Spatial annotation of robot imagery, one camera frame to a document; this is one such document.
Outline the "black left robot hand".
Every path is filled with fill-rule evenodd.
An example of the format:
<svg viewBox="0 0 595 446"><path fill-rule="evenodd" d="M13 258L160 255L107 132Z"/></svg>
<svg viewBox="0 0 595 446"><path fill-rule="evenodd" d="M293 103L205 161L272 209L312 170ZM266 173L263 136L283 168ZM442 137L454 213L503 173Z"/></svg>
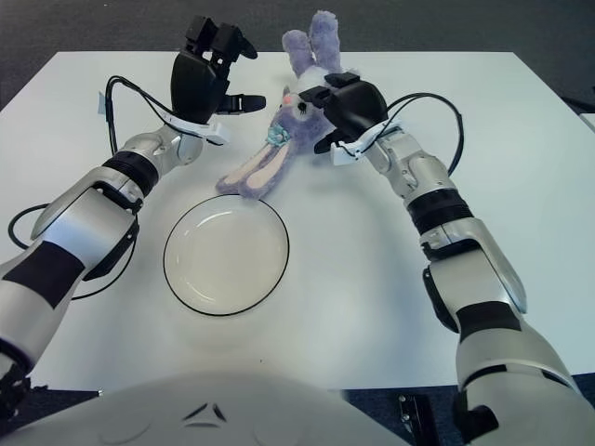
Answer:
<svg viewBox="0 0 595 446"><path fill-rule="evenodd" d="M177 117L205 125L214 114L236 115L266 107L263 96L227 93L232 64L240 57L258 57L240 28L196 16L185 39L174 60L170 80L172 111Z"/></svg>

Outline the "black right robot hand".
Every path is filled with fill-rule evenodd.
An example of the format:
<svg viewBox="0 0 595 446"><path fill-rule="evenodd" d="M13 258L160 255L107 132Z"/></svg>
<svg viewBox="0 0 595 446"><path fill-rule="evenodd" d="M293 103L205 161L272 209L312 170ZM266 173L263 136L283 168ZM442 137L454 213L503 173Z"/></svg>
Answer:
<svg viewBox="0 0 595 446"><path fill-rule="evenodd" d="M335 128L314 145L316 154L331 150L332 143L352 143L369 128L388 120L387 104L377 87L353 72L329 73L326 86L302 91L300 98L323 111Z"/></svg>

